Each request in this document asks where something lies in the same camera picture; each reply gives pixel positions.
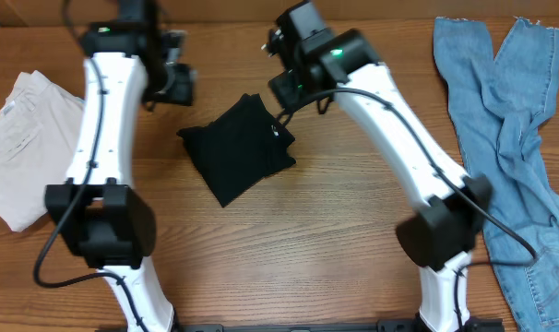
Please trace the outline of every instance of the blue denim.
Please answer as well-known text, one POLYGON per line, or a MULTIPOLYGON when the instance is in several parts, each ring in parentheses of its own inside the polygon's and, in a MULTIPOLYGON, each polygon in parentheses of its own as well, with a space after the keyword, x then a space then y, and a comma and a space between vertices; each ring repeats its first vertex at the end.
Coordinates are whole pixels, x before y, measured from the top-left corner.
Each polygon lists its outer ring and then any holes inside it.
MULTIPOLYGON (((518 18, 494 57, 484 23, 438 18, 434 57, 464 166, 491 180, 490 212, 540 254, 533 267, 494 268, 503 294, 520 330, 559 332, 559 195, 538 135, 556 111, 559 29, 518 18)), ((491 259, 529 259, 492 223, 483 234, 491 259)))

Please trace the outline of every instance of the black cloth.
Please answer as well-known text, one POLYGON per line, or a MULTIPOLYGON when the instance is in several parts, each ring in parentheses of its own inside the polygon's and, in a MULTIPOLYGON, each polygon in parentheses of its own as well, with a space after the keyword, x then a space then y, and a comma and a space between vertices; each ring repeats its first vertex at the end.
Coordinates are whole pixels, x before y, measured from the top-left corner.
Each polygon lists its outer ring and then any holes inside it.
POLYGON ((206 127, 179 130, 192 162, 222 207, 262 178, 291 167, 294 136, 258 94, 243 97, 206 127))

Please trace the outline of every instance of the black cord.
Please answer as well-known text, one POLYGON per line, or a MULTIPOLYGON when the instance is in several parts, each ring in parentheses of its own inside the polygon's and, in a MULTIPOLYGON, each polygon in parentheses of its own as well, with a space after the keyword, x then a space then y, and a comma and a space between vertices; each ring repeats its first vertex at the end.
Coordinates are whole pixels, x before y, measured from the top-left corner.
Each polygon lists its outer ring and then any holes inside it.
POLYGON ((467 264, 467 265, 459 268, 458 271, 456 271, 456 281, 455 281, 455 284, 454 284, 454 304, 455 304, 455 307, 456 307, 456 317, 458 319, 458 328, 459 328, 460 332, 464 331, 464 325, 462 323, 462 314, 460 312, 459 298, 458 298, 458 282, 459 282, 460 277, 463 277, 462 271, 464 269, 468 268, 468 267, 475 267, 475 266, 482 266, 482 265, 501 266, 501 267, 531 267, 538 260, 538 254, 536 253, 536 250, 524 238, 519 236, 519 234, 512 231, 503 222, 499 221, 497 218, 493 217, 488 212, 486 212, 484 209, 479 207, 478 204, 476 204, 468 196, 466 196, 464 193, 462 193, 462 191, 455 184, 453 184, 449 180, 449 178, 447 178, 447 176, 444 174, 444 171, 439 166, 437 166, 437 164, 435 163, 434 158, 431 156, 431 154, 429 153, 429 151, 427 150, 425 145, 422 143, 419 136, 417 136, 417 133, 415 133, 412 126, 410 126, 409 122, 407 122, 407 119, 405 119, 404 116, 402 116, 402 114, 392 105, 392 103, 390 101, 386 101, 386 100, 376 96, 374 93, 371 93, 371 92, 368 92, 368 91, 365 91, 365 90, 362 90, 362 89, 351 89, 351 88, 328 89, 328 90, 319 91, 317 93, 313 93, 311 95, 306 96, 300 102, 298 102, 295 107, 291 108, 289 111, 284 110, 283 112, 281 112, 278 115, 277 120, 279 121, 284 115, 288 115, 288 119, 284 123, 284 125, 285 125, 291 120, 291 118, 293 117, 293 114, 296 111, 302 109, 304 106, 306 106, 306 105, 308 105, 312 102, 315 102, 315 101, 317 102, 317 107, 320 107, 320 101, 321 100, 323 100, 324 98, 331 98, 333 96, 333 94, 335 94, 335 93, 352 93, 352 94, 361 95, 361 96, 364 96, 364 97, 369 98, 371 100, 379 102, 380 104, 382 104, 384 106, 385 110, 392 112, 400 120, 400 122, 406 127, 409 134, 413 137, 413 139, 417 143, 417 146, 419 146, 419 148, 421 149, 425 158, 429 161, 429 164, 434 168, 435 172, 437 173, 437 176, 439 178, 441 178, 442 181, 444 181, 446 183, 446 185, 449 186, 456 195, 458 195, 464 202, 466 202, 470 206, 470 208, 472 208, 475 212, 477 212, 478 214, 483 216, 485 219, 489 220, 493 225, 495 225, 496 227, 501 229, 501 231, 503 231, 504 233, 509 235, 511 238, 516 240, 531 255, 532 259, 530 261, 527 261, 527 262, 504 262, 504 261, 474 262, 474 263, 467 264))
MULTIPOLYGON (((62 7, 63 20, 64 20, 64 23, 65 23, 66 27, 68 28, 68 31, 70 32, 71 36, 75 39, 77 44, 80 45, 80 42, 79 42, 79 39, 78 39, 78 36, 77 36, 77 32, 75 31, 75 28, 72 24, 72 21, 70 20, 70 17, 68 16, 69 5, 70 5, 70 0, 64 0, 63 1, 63 7, 62 7)), ((91 154, 90 154, 89 162, 87 164, 87 172, 85 173, 85 178, 83 179, 83 183, 78 188, 78 191, 75 194, 75 196, 73 197, 73 200, 71 201, 70 205, 66 209, 62 218, 60 218, 60 220, 56 224, 56 227, 54 228, 54 231, 52 232, 52 234, 50 235, 50 237, 46 241, 46 244, 44 245, 44 247, 40 251, 40 254, 38 255, 38 259, 36 260, 36 263, 33 267, 33 279, 36 282, 36 284, 38 284, 39 286, 44 287, 44 288, 49 288, 49 289, 56 289, 56 288, 61 288, 61 287, 65 287, 65 286, 70 286, 70 285, 74 285, 74 284, 82 282, 82 281, 96 279, 96 278, 112 278, 112 279, 115 279, 116 284, 121 286, 122 290, 125 293, 125 297, 127 298, 128 302, 130 304, 130 310, 132 311, 132 315, 136 319, 137 325, 140 326, 140 328, 142 329, 143 332, 149 332, 149 330, 147 329, 144 322, 142 322, 142 318, 138 314, 137 308, 134 305, 134 299, 132 298, 132 294, 130 292, 130 289, 128 289, 128 287, 126 286, 126 284, 124 282, 124 278, 116 275, 115 273, 113 273, 113 272, 96 272, 96 273, 88 274, 86 276, 81 276, 81 277, 77 277, 77 278, 73 278, 73 279, 66 280, 66 281, 61 281, 61 282, 46 282, 46 281, 43 281, 41 276, 40 276, 41 270, 42 270, 42 263, 43 263, 44 259, 48 255, 48 252, 50 251, 50 248, 52 247, 52 244, 56 240, 56 237, 58 237, 58 234, 60 234, 60 231, 62 230, 62 228, 67 223, 70 215, 73 213, 73 210, 75 208, 77 208, 77 205, 80 202, 80 200, 81 200, 81 198, 84 194, 85 188, 87 187, 87 184, 89 183, 89 179, 90 179, 92 170, 93 170, 93 168, 97 167, 96 162, 95 162, 95 157, 97 155, 97 149, 98 149, 98 146, 99 146, 97 143, 99 142, 99 137, 101 135, 101 126, 103 124, 105 88, 103 86, 103 78, 101 76, 101 71, 100 71, 99 67, 97 66, 97 63, 95 62, 95 60, 93 58, 90 58, 89 60, 90 60, 91 66, 93 68, 93 71, 95 72, 95 76, 97 77, 97 81, 99 83, 99 92, 98 93, 100 94, 100 109, 99 109, 99 116, 98 116, 98 120, 97 120, 97 128, 95 130, 95 137, 93 138, 93 145, 92 145, 92 148, 91 148, 91 154)))

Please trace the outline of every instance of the white fabric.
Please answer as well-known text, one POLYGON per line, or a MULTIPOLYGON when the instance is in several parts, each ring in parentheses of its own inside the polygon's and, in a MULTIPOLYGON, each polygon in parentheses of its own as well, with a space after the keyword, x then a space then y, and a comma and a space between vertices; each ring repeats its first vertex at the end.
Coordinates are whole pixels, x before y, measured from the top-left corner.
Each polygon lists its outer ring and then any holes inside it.
POLYGON ((81 99, 42 73, 21 73, 0 111, 0 217, 23 231, 46 213, 47 184, 62 184, 77 146, 81 99))

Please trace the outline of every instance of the black cable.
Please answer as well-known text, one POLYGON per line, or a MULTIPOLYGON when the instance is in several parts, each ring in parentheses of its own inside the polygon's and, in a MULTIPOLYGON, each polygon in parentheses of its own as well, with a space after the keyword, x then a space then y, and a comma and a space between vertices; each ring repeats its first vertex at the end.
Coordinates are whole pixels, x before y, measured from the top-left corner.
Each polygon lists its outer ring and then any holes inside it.
MULTIPOLYGON (((70 17, 68 16, 69 5, 70 5, 70 0, 64 0, 63 1, 63 7, 62 7, 63 20, 64 20, 64 23, 65 23, 66 27, 68 28, 68 31, 70 32, 71 36, 75 39, 77 44, 80 45, 80 42, 79 42, 79 39, 78 39, 78 36, 77 36, 77 32, 75 31, 75 28, 72 24, 72 21, 70 20, 70 17)), ((60 231, 62 230, 62 228, 67 223, 67 221, 68 221, 70 215, 72 214, 73 210, 75 208, 77 208, 77 205, 80 202, 80 200, 81 200, 81 198, 84 194, 85 188, 87 187, 87 184, 89 183, 89 179, 90 179, 92 170, 93 170, 93 168, 97 167, 96 162, 95 162, 95 157, 97 155, 97 149, 99 147, 98 142, 99 142, 99 137, 101 135, 101 126, 102 126, 102 123, 103 123, 103 113, 104 113, 104 108, 105 108, 104 107, 104 99, 105 99, 105 93, 106 92, 105 92, 105 88, 103 86, 103 78, 101 76, 101 71, 100 71, 99 67, 97 66, 97 63, 95 62, 95 60, 93 58, 90 58, 89 60, 90 60, 91 66, 93 68, 93 71, 95 72, 95 76, 97 77, 97 81, 98 81, 98 84, 99 84, 98 93, 100 94, 100 109, 99 109, 99 115, 98 115, 98 120, 97 120, 97 128, 95 130, 95 137, 93 138, 93 145, 92 145, 92 148, 91 148, 91 154, 90 154, 90 157, 89 157, 89 162, 87 164, 87 172, 85 173, 85 178, 83 179, 83 183, 78 188, 77 193, 73 197, 73 200, 71 201, 70 205, 66 209, 63 216, 60 218, 60 220, 56 224, 56 227, 54 228, 54 231, 52 232, 52 234, 50 235, 50 237, 46 241, 46 244, 44 245, 44 247, 40 251, 40 254, 38 255, 38 259, 36 260, 36 263, 35 263, 34 268, 33 268, 33 279, 36 282, 36 284, 38 284, 39 286, 44 287, 44 288, 49 288, 49 289, 56 289, 56 288, 61 288, 61 287, 65 287, 65 286, 70 286, 70 285, 73 285, 73 284, 76 284, 76 283, 79 283, 79 282, 82 282, 82 281, 96 279, 96 278, 112 278, 112 279, 115 279, 116 284, 121 286, 122 290, 125 293, 125 297, 127 298, 128 302, 130 304, 130 310, 132 311, 132 315, 134 316, 134 318, 137 321, 137 325, 140 326, 140 328, 142 329, 143 332, 149 332, 149 330, 147 329, 144 322, 142 322, 142 318, 138 314, 137 308, 134 305, 134 299, 132 298, 132 294, 130 292, 130 289, 128 289, 128 287, 126 286, 126 284, 124 282, 124 278, 116 275, 115 273, 113 273, 113 272, 96 272, 96 273, 88 274, 86 276, 81 276, 81 277, 77 277, 77 278, 73 278, 73 279, 66 280, 66 281, 61 281, 61 282, 46 282, 46 281, 43 281, 41 276, 40 276, 41 270, 42 270, 42 263, 43 263, 45 257, 48 255, 48 252, 50 251, 50 248, 52 248, 52 244, 56 240, 56 237, 58 237, 58 234, 60 234, 60 231)))
POLYGON ((449 178, 447 178, 447 176, 444 174, 444 171, 439 166, 437 166, 437 164, 435 163, 435 160, 433 159, 433 157, 431 156, 431 154, 429 153, 429 151, 427 150, 425 145, 422 143, 419 136, 417 136, 417 133, 415 133, 413 128, 410 126, 409 122, 407 122, 407 119, 405 119, 404 116, 402 116, 402 114, 392 105, 392 103, 390 101, 386 101, 386 100, 376 96, 374 93, 371 93, 371 92, 368 92, 368 91, 365 91, 365 90, 362 90, 362 89, 351 89, 351 88, 328 89, 328 90, 319 91, 317 93, 313 93, 313 94, 310 94, 310 95, 306 96, 300 102, 298 102, 296 104, 296 106, 290 108, 289 111, 284 110, 283 112, 281 112, 278 115, 277 119, 279 121, 281 119, 281 117, 283 117, 283 115, 287 114, 288 119, 284 123, 284 124, 287 124, 291 120, 291 118, 293 117, 293 114, 296 111, 302 109, 304 106, 306 106, 306 105, 308 105, 312 102, 315 102, 315 101, 317 102, 317 107, 319 107, 319 104, 320 104, 321 100, 323 100, 324 98, 331 98, 333 96, 333 94, 335 94, 335 93, 352 93, 352 94, 357 94, 357 95, 364 96, 366 98, 369 98, 371 100, 379 102, 380 104, 382 104, 384 106, 385 110, 390 111, 391 113, 393 113, 400 120, 400 122, 406 127, 409 134, 413 137, 413 139, 417 143, 417 146, 419 146, 423 155, 429 161, 429 164, 434 168, 435 172, 437 173, 437 176, 439 178, 441 178, 442 181, 444 181, 446 183, 446 185, 449 186, 450 189, 452 189, 452 191, 456 195, 458 195, 464 202, 466 202, 470 206, 470 208, 472 208, 475 212, 477 212, 478 214, 483 216, 485 219, 489 220, 493 225, 495 225, 496 227, 501 229, 501 231, 503 231, 504 233, 509 235, 511 238, 516 240, 531 255, 532 259, 530 261, 527 261, 527 262, 504 262, 504 261, 474 262, 474 263, 467 264, 467 265, 459 268, 458 271, 456 271, 456 281, 455 281, 455 284, 454 284, 454 304, 455 304, 455 307, 456 307, 456 317, 458 319, 458 328, 459 328, 460 332, 464 331, 464 325, 462 323, 462 314, 461 314, 460 309, 459 309, 459 298, 458 298, 458 282, 459 282, 460 277, 463 276, 462 271, 465 268, 468 268, 468 267, 481 266, 481 265, 501 266, 501 267, 530 267, 533 264, 535 264, 536 261, 538 260, 538 254, 536 253, 536 250, 524 238, 519 236, 519 234, 512 231, 503 222, 499 221, 497 218, 493 217, 488 212, 486 212, 484 209, 479 207, 478 204, 476 204, 468 196, 466 196, 464 193, 462 193, 462 191, 455 184, 453 184, 449 180, 449 178))

